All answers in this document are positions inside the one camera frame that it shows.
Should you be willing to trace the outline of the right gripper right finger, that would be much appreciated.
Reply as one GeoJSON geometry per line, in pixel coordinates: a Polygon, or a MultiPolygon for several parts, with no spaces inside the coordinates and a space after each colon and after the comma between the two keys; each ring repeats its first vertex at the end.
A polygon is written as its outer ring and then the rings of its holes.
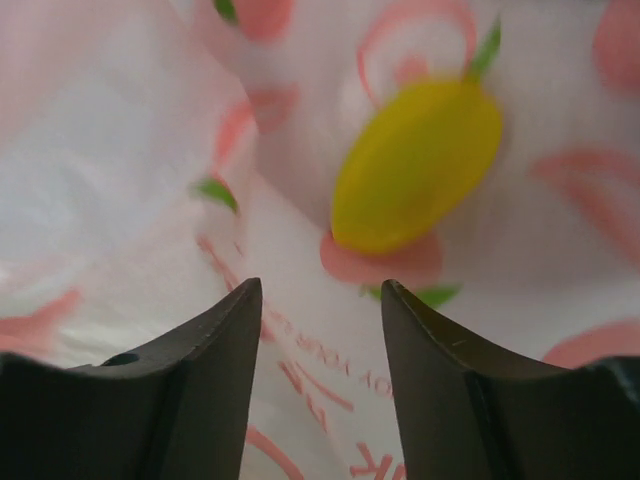
{"type": "Polygon", "coordinates": [[[384,340],[410,479],[635,479],[639,361],[564,369],[509,351],[381,288],[384,340]]]}

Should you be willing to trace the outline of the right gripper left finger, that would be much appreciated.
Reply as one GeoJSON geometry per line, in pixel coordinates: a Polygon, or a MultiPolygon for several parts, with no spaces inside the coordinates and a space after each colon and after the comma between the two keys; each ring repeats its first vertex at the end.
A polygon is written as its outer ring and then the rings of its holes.
{"type": "Polygon", "coordinates": [[[235,479],[261,331],[249,279],[209,310],[105,363],[1,357],[5,479],[235,479]]]}

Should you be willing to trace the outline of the pink plastic bag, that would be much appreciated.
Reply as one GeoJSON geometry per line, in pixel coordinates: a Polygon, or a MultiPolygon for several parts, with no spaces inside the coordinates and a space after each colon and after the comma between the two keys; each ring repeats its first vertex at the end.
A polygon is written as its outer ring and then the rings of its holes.
{"type": "Polygon", "coordinates": [[[1,357],[98,366],[262,288],[235,479],[410,479],[381,288],[564,369],[639,361],[635,1],[5,1],[1,357]],[[336,179],[405,88],[479,82],[480,183],[387,254],[336,179]]]}

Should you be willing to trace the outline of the yellow fake banana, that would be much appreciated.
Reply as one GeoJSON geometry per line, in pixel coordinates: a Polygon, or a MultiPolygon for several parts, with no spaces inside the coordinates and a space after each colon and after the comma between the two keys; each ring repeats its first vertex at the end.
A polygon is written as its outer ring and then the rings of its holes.
{"type": "Polygon", "coordinates": [[[440,78],[400,91],[367,124],[337,176],[335,242],[387,254],[423,236],[484,178],[502,130],[497,101],[477,81],[440,78]]]}

